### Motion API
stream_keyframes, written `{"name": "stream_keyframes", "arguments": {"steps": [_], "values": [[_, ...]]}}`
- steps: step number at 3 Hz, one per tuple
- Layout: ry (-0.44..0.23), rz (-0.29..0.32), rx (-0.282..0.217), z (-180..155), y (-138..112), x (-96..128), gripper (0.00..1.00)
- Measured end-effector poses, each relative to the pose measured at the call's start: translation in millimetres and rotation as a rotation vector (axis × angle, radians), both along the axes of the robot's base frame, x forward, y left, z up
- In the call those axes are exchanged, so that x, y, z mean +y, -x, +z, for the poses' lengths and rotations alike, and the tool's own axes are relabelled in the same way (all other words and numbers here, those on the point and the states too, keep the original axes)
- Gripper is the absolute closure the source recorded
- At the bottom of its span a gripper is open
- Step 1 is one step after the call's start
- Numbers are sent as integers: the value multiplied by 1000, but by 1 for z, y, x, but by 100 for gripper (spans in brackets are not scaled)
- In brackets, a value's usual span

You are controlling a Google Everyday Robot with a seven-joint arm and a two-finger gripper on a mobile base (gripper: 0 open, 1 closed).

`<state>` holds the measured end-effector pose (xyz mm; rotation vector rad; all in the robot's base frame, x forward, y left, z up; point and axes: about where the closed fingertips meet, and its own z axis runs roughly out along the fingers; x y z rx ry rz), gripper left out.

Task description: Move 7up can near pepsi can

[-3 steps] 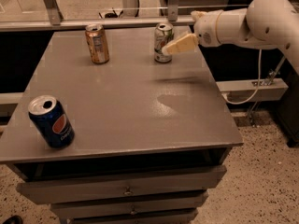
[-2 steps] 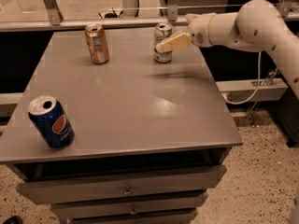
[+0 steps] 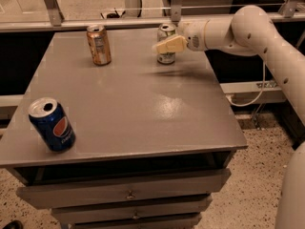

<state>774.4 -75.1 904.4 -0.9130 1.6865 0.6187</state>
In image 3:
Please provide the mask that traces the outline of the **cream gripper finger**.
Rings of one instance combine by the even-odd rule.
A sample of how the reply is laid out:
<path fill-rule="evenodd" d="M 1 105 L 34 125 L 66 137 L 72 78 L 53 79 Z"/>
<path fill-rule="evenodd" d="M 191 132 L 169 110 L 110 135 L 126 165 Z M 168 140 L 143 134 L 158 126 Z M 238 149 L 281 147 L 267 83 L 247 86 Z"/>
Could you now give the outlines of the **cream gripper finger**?
<path fill-rule="evenodd" d="M 156 53 L 183 52 L 187 45 L 188 41 L 184 36 L 172 35 L 153 45 L 152 51 Z"/>

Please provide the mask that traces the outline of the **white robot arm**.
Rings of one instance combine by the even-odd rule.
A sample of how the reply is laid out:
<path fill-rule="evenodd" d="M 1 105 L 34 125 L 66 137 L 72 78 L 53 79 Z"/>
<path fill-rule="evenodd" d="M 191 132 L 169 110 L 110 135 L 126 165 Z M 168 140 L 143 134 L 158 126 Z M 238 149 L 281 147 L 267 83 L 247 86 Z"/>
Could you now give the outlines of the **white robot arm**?
<path fill-rule="evenodd" d="M 153 46 L 157 53 L 221 50 L 259 55 L 305 124 L 305 56 L 277 31 L 260 7 L 245 6 L 225 17 L 178 23 L 178 33 Z M 292 155 L 284 175 L 275 229 L 305 229 L 305 142 Z"/>

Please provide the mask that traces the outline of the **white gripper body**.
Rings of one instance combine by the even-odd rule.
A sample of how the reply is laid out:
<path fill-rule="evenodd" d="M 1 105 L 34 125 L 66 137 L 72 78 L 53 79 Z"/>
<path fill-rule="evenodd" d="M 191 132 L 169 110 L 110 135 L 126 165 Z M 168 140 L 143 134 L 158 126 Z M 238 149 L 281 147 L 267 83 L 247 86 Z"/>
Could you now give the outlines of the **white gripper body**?
<path fill-rule="evenodd" d="M 205 30 L 208 20 L 179 22 L 178 31 L 187 40 L 187 47 L 194 52 L 204 52 L 208 48 L 205 42 Z"/>

